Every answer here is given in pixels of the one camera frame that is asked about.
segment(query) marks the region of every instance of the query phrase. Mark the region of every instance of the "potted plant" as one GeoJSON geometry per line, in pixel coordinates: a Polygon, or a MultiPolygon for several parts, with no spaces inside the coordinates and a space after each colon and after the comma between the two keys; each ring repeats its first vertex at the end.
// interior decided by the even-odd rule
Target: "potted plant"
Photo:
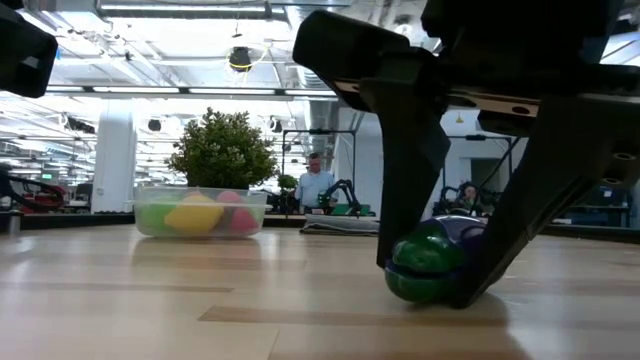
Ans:
{"type": "Polygon", "coordinates": [[[183,172],[190,187],[248,190],[273,177],[272,142],[249,124],[249,113],[227,114],[212,108],[184,129],[169,168],[183,172]]]}
{"type": "Polygon", "coordinates": [[[280,187],[280,213],[291,213],[291,192],[298,186],[298,180],[291,175],[278,176],[280,187]]]}

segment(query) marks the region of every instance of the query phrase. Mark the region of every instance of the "wooden table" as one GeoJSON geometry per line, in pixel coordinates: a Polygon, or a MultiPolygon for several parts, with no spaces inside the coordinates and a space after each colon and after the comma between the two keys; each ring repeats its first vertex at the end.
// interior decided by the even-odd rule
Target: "wooden table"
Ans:
{"type": "Polygon", "coordinates": [[[386,289],[375,239],[133,227],[0,240],[7,360],[640,359],[640,248],[538,237],[473,307],[386,289]]]}

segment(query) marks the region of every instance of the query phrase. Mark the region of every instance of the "plastic container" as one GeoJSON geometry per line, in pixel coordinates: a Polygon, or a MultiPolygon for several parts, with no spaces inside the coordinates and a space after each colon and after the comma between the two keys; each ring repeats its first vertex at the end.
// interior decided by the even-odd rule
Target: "plastic container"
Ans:
{"type": "Polygon", "coordinates": [[[267,194],[246,190],[140,187],[138,231],[157,237],[244,237],[262,229],[267,194]]]}

